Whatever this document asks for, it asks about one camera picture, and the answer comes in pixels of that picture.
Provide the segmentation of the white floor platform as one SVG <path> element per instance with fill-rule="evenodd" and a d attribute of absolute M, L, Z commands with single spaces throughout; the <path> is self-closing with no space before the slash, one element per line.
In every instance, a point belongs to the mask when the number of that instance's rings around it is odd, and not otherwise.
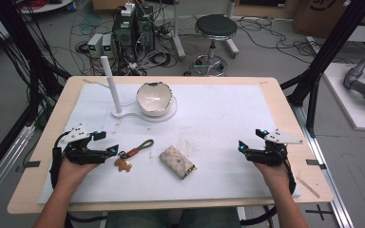
<path fill-rule="evenodd" d="M 353 129 L 365 130 L 365 99 L 343 85 L 345 75 L 352 67 L 354 65 L 331 63 L 324 77 Z"/>

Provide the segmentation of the black tape cross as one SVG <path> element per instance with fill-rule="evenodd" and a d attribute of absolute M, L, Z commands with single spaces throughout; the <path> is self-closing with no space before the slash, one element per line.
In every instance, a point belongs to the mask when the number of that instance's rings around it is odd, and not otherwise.
<path fill-rule="evenodd" d="M 318 215 L 321 220 L 325 220 L 333 214 L 329 208 L 323 208 L 320 204 L 317 204 L 313 209 L 306 209 L 305 212 L 307 214 Z"/>

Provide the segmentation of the black round stool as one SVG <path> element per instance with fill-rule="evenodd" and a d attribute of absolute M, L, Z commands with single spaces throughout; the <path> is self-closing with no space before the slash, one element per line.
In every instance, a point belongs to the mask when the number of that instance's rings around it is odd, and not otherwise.
<path fill-rule="evenodd" d="M 210 14 L 199 18 L 195 24 L 195 31 L 211 43 L 208 53 L 197 56 L 183 75 L 191 76 L 195 71 L 201 76 L 225 76 L 227 63 L 215 54 L 216 42 L 228 41 L 236 35 L 237 29 L 237 24 L 223 14 Z"/>

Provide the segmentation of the black computer tower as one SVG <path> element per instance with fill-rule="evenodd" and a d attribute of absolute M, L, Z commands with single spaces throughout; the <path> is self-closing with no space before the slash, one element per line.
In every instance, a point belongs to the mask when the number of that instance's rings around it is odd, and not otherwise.
<path fill-rule="evenodd" d="M 137 41 L 137 24 L 135 13 L 130 16 L 117 15 L 112 27 L 118 59 L 135 62 L 135 45 Z"/>
<path fill-rule="evenodd" d="M 155 47 L 153 12 L 154 9 L 152 6 L 139 5 L 137 7 L 138 41 L 141 50 L 144 51 L 153 50 Z"/>

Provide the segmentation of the white stand with pole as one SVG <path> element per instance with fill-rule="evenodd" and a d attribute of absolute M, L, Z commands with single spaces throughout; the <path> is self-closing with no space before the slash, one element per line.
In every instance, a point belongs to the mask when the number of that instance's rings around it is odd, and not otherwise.
<path fill-rule="evenodd" d="M 138 103 L 136 101 L 136 95 L 135 95 L 135 101 L 132 102 L 131 104 L 121 104 L 121 100 L 119 98 L 119 94 L 118 94 L 117 88 L 115 86 L 114 77 L 113 77 L 113 74 L 112 74 L 112 71 L 110 68 L 108 58 L 106 56 L 101 56 L 100 59 L 102 62 L 103 69 L 105 71 L 107 87 L 110 90 L 111 97 L 112 97 L 113 103 L 115 105 L 115 108 L 112 110 L 111 114 L 116 119 L 122 119 L 122 118 L 134 116 L 134 117 L 138 117 L 141 120 L 144 120 L 146 122 L 162 123 L 162 122 L 166 122 L 166 121 L 170 120 L 177 113 L 178 102 L 177 102 L 177 99 L 175 98 L 174 94 L 173 94 L 173 99 L 172 99 L 170 109 L 168 110 L 167 113 L 165 113 L 164 115 L 162 115 L 160 117 L 150 117 L 150 116 L 145 115 L 141 111 L 140 107 L 138 106 Z"/>

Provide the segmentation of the white power adapter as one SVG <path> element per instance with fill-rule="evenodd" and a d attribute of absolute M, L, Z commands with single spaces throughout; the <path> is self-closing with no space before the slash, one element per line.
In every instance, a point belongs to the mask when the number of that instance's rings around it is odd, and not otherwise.
<path fill-rule="evenodd" d="M 122 16 L 131 16 L 132 13 L 135 10 L 135 4 L 134 3 L 125 3 L 125 7 L 121 11 Z"/>

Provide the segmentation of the black metal frame post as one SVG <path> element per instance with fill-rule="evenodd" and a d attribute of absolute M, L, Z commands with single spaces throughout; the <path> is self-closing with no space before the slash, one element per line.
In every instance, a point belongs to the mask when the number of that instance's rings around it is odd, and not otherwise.
<path fill-rule="evenodd" d="M 315 116 L 320 79 L 364 16 L 365 0 L 351 0 L 350 5 L 336 23 L 336 26 L 320 48 L 313 62 L 297 77 L 280 85 L 282 90 L 296 86 L 294 91 L 287 96 L 287 101 L 295 107 L 302 106 L 304 99 L 309 97 L 306 128 L 313 137 L 316 136 Z"/>
<path fill-rule="evenodd" d="M 39 104 L 48 98 L 57 98 L 62 92 L 64 87 L 59 83 L 59 79 L 66 81 L 71 74 L 61 69 L 54 57 L 50 62 L 43 56 L 14 0 L 0 0 L 0 22 L 15 44 L 15 47 L 12 47 L 8 40 L 0 35 L 0 48 L 4 50 L 27 85 L 29 101 L 24 112 L 0 143 L 1 161 L 20 130 L 37 118 Z"/>

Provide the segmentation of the grey metal table leg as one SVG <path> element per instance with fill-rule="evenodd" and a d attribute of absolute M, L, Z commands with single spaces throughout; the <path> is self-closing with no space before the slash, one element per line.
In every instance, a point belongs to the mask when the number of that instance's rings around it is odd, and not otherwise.
<path fill-rule="evenodd" d="M 237 0 L 228 0 L 227 10 L 225 13 L 225 15 L 228 18 L 233 17 L 233 12 L 234 12 L 234 7 L 236 5 L 236 2 L 237 2 Z M 236 57 L 240 53 L 239 49 L 237 48 L 236 44 L 234 43 L 234 41 L 232 39 L 228 39 L 226 41 L 226 45 L 231 50 L 233 57 Z"/>
<path fill-rule="evenodd" d="M 179 36 L 179 4 L 180 0 L 173 0 L 173 31 L 171 32 L 173 44 L 180 60 L 184 59 L 186 54 Z"/>

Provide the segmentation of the brown strap bear keychain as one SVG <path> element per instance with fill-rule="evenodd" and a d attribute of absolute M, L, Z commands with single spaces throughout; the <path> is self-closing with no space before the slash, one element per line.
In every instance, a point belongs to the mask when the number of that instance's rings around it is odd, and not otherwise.
<path fill-rule="evenodd" d="M 126 173 L 128 173 L 132 168 L 132 164 L 129 162 L 129 159 L 138 154 L 141 150 L 147 149 L 153 144 L 154 141 L 149 139 L 127 152 L 121 151 L 119 153 L 119 158 L 114 162 L 114 165 L 118 168 L 119 172 L 125 171 Z"/>

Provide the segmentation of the white table mat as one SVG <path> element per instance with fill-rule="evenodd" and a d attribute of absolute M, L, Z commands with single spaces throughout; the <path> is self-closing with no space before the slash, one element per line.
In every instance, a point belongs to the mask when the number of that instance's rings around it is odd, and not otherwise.
<path fill-rule="evenodd" d="M 119 172 L 114 160 L 91 171 L 73 195 L 75 202 L 155 200 L 211 200 L 244 197 L 270 198 L 258 169 L 238 150 L 239 141 L 261 149 L 257 129 L 274 131 L 276 125 L 259 86 L 173 85 L 177 113 L 163 123 L 138 117 L 116 119 L 110 91 L 85 85 L 67 121 L 90 132 L 105 131 L 106 138 L 90 142 L 91 149 L 119 145 L 128 151 L 151 139 L 154 144 L 130 158 L 131 170 Z M 179 179 L 159 156 L 174 146 L 197 169 Z"/>

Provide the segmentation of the white eggshell-shaped bowl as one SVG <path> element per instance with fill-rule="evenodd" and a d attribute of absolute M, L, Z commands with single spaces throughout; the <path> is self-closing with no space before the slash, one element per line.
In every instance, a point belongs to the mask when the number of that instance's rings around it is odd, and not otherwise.
<path fill-rule="evenodd" d="M 136 101 L 141 111 L 150 117 L 160 117 L 171 107 L 173 93 L 163 82 L 148 82 L 140 86 Z"/>

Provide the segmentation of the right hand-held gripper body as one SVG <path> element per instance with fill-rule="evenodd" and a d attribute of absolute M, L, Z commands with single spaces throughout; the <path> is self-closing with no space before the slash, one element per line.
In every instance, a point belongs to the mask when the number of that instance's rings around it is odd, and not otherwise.
<path fill-rule="evenodd" d="M 244 155 L 250 162 L 258 162 L 268 166 L 279 166 L 287 160 L 287 145 L 302 144 L 303 140 L 276 129 L 269 132 L 264 139 L 263 149 L 251 148 L 250 153 Z"/>

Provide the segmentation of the beige quilted key wallet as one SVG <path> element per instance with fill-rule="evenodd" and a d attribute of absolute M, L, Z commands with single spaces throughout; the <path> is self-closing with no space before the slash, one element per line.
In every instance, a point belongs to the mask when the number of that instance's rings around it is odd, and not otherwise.
<path fill-rule="evenodd" d="M 174 146 L 166 148 L 159 159 L 181 180 L 197 169 L 196 165 Z"/>

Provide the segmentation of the aluminium rail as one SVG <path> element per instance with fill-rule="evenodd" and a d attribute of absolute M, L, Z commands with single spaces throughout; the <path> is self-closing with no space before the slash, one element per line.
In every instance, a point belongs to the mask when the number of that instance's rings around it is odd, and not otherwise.
<path fill-rule="evenodd" d="M 34 132 L 34 123 L 31 125 L 25 125 L 11 141 L 9 147 L 4 150 L 3 158 L 0 160 L 0 185 L 3 183 L 11 168 L 15 165 L 23 150 L 28 145 Z"/>
<path fill-rule="evenodd" d="M 318 166 L 322 171 L 322 174 L 327 180 L 328 186 L 333 194 L 333 200 L 330 202 L 330 207 L 333 211 L 336 223 L 339 228 L 355 228 L 351 220 L 351 217 L 347 211 L 347 208 L 342 200 L 342 197 L 336 187 L 336 183 L 333 179 L 329 166 L 324 158 L 322 150 L 318 144 L 316 138 L 312 136 L 310 131 L 306 128 L 306 113 L 302 107 L 292 107 L 292 110 L 298 120 L 300 128 L 305 136 L 306 142 L 311 146 L 311 151 L 316 157 Z"/>

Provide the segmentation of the light wooden table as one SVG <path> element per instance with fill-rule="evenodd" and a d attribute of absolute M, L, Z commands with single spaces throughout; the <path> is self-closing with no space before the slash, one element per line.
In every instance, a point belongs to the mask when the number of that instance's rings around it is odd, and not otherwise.
<path fill-rule="evenodd" d="M 141 85 L 145 82 L 160 81 L 168 85 L 188 87 L 195 85 L 211 87 L 259 86 L 278 129 L 303 140 L 303 144 L 289 147 L 289 160 L 294 166 L 296 176 L 300 178 L 299 189 L 304 192 L 295 201 L 298 203 L 320 203 L 329 202 L 333 199 L 333 193 L 320 168 L 306 163 L 308 160 L 313 160 L 316 157 L 316 152 L 311 147 L 315 113 L 313 111 L 305 113 L 302 110 L 304 101 L 297 97 L 296 92 L 292 92 L 288 96 L 283 93 L 284 89 L 294 84 L 292 80 L 283 85 L 280 85 L 272 77 L 116 76 L 114 80 L 117 85 Z M 7 207 L 10 214 L 36 214 L 43 210 L 43 205 L 38 203 L 37 200 L 43 190 L 44 176 L 48 174 L 51 156 L 50 146 L 54 143 L 56 136 L 65 129 L 65 125 L 71 116 L 71 111 L 77 104 L 83 87 L 94 83 L 103 85 L 105 82 L 106 78 L 103 76 L 73 76 L 68 79 L 58 104 L 54 107 L 41 139 L 37 143 L 36 150 L 31 156 L 39 165 L 26 169 L 21 180 L 19 180 Z M 168 199 L 152 202 L 75 202 L 70 206 L 70 210 L 72 212 L 86 212 L 115 211 L 118 209 L 176 209 L 251 206 L 270 204 L 271 202 L 269 199 L 261 197 L 244 197 L 240 199 Z"/>

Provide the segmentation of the grey power supply unit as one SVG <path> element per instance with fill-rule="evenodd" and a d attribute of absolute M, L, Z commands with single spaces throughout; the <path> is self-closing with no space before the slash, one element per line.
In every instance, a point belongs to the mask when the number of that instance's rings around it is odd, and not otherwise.
<path fill-rule="evenodd" d="M 94 34 L 87 42 L 89 53 L 92 56 L 101 56 L 103 52 L 102 43 L 103 35 L 101 33 Z"/>
<path fill-rule="evenodd" d="M 103 51 L 106 55 L 110 55 L 110 54 L 113 53 L 113 51 L 112 51 L 112 38 L 111 38 L 111 35 L 109 33 L 103 35 L 102 47 L 103 47 Z"/>

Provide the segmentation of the person's left hand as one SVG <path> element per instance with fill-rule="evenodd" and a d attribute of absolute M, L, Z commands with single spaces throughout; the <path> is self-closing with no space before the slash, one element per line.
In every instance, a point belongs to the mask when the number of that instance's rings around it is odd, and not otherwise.
<path fill-rule="evenodd" d="M 86 175 L 96 167 L 98 167 L 97 163 L 78 164 L 64 157 L 59 170 L 56 189 L 75 192 Z"/>

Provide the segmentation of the person's right hand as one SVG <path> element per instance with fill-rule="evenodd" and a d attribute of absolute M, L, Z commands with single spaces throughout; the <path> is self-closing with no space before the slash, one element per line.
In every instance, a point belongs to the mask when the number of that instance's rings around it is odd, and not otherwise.
<path fill-rule="evenodd" d="M 283 164 L 271 167 L 266 164 L 255 162 L 254 165 L 262 174 L 270 191 L 289 191 L 289 175 Z"/>

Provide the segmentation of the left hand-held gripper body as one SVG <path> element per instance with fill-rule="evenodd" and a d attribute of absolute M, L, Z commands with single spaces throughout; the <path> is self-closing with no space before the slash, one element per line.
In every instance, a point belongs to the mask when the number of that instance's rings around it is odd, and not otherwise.
<path fill-rule="evenodd" d="M 89 163 L 104 163 L 106 161 L 105 150 L 92 150 L 87 147 L 92 140 L 89 132 L 81 123 L 73 127 L 60 140 L 65 143 L 64 155 L 73 163 L 89 164 Z"/>

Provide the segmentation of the thin wooden stick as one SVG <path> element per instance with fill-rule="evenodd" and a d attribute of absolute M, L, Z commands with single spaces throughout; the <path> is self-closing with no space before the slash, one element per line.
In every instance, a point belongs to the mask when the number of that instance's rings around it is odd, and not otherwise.
<path fill-rule="evenodd" d="M 320 199 L 319 192 L 312 187 L 308 182 L 303 180 L 301 177 L 297 177 L 298 182 L 300 182 L 306 189 L 308 189 L 317 199 Z"/>

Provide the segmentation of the large cardboard box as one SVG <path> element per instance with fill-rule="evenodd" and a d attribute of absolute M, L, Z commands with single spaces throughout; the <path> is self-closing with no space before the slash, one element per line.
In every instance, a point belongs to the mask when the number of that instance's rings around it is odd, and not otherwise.
<path fill-rule="evenodd" d="M 327 38 L 347 7 L 346 0 L 300 0 L 294 33 Z"/>

